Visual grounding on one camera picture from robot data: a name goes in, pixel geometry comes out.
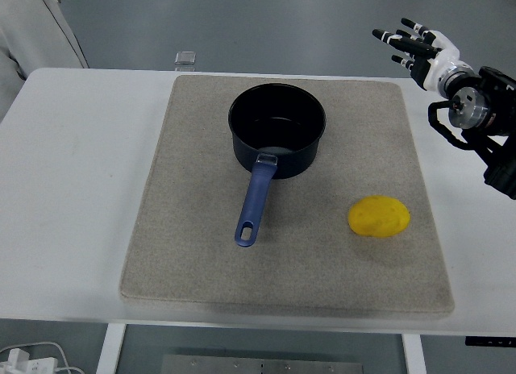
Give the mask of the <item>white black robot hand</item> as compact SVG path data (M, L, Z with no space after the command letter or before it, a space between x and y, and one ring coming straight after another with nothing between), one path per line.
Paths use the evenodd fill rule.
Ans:
M405 30L374 29L372 35L401 53L391 60L408 70L420 88L449 98L453 80L474 74L460 59L459 49L443 33L407 18L401 19L401 24Z

